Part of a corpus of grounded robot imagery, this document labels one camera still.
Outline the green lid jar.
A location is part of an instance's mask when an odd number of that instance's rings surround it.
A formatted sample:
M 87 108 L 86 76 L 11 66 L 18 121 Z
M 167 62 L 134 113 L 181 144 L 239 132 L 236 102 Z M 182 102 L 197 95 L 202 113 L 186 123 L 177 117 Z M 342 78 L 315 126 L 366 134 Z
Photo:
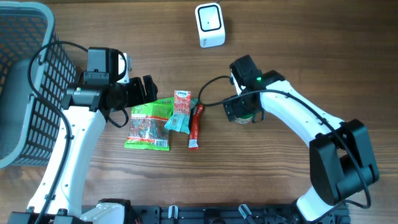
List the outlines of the green lid jar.
M 249 114 L 249 115 L 245 115 L 242 117 L 235 117 L 234 121 L 238 124 L 248 124 L 252 121 L 252 119 L 253 119 L 253 115 Z

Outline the red white tissue pack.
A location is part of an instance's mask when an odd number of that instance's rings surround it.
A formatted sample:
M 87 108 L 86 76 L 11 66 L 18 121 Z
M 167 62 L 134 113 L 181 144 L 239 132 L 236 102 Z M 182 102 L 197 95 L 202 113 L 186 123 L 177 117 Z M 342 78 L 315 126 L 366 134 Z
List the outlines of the red white tissue pack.
M 190 114 L 191 92 L 184 90 L 174 91 L 174 114 Z

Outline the green snack bag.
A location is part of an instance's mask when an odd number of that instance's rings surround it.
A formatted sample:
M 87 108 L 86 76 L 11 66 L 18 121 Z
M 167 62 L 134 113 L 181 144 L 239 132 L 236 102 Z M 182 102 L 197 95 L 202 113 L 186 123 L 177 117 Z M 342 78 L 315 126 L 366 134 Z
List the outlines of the green snack bag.
M 174 99 L 164 98 L 132 107 L 126 149 L 169 150 L 169 130 L 165 124 L 172 116 Z

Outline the teal wrapper packet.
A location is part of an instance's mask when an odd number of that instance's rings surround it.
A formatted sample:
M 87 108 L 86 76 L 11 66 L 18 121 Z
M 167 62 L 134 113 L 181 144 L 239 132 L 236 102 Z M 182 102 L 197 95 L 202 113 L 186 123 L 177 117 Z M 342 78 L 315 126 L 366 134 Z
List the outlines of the teal wrapper packet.
M 180 133 L 190 134 L 190 118 L 197 101 L 197 99 L 191 100 L 189 114 L 173 114 L 166 122 L 164 128 Z

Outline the red stick sachet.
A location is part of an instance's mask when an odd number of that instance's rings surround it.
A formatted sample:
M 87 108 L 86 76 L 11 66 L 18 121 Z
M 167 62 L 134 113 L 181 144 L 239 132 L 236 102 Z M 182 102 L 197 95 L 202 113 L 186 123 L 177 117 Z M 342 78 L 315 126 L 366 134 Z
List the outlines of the red stick sachet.
M 188 139 L 188 149 L 191 151 L 196 151 L 198 150 L 198 134 L 199 134 L 199 123 L 200 123 L 200 118 L 204 110 L 203 105 L 196 105 L 194 107 L 194 113 L 192 117 L 192 123 L 191 123 L 191 129 L 190 129 L 190 135 Z

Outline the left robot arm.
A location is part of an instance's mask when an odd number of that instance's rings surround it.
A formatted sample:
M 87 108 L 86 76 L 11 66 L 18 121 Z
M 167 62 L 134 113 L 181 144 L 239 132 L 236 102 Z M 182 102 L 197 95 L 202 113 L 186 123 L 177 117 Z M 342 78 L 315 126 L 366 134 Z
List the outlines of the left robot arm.
M 94 147 L 110 120 L 112 111 L 125 111 L 137 105 L 152 103 L 158 89 L 152 77 L 120 81 L 128 73 L 128 63 L 120 69 L 124 54 L 117 49 L 90 47 L 88 65 L 76 83 L 67 86 L 59 107 L 37 93 L 39 109 L 34 146 L 42 142 L 47 130 L 45 116 L 61 119 L 58 134 L 51 137 L 52 155 L 43 179 L 25 212 L 12 212 L 9 223 L 134 223 L 134 210 L 129 200 L 105 198 L 95 208 L 82 211 L 83 188 Z

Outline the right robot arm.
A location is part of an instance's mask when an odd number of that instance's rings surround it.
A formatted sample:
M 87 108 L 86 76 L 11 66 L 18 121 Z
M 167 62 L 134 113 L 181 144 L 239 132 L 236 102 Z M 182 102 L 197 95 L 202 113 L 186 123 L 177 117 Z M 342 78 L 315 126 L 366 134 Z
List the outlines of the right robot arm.
M 223 103 L 227 118 L 237 123 L 270 113 L 283 121 L 308 146 L 309 190 L 293 206 L 303 222 L 320 221 L 349 197 L 379 180 L 367 127 L 357 119 L 343 121 L 299 94 L 275 70 L 263 73 L 250 55 L 230 66 L 236 94 Z

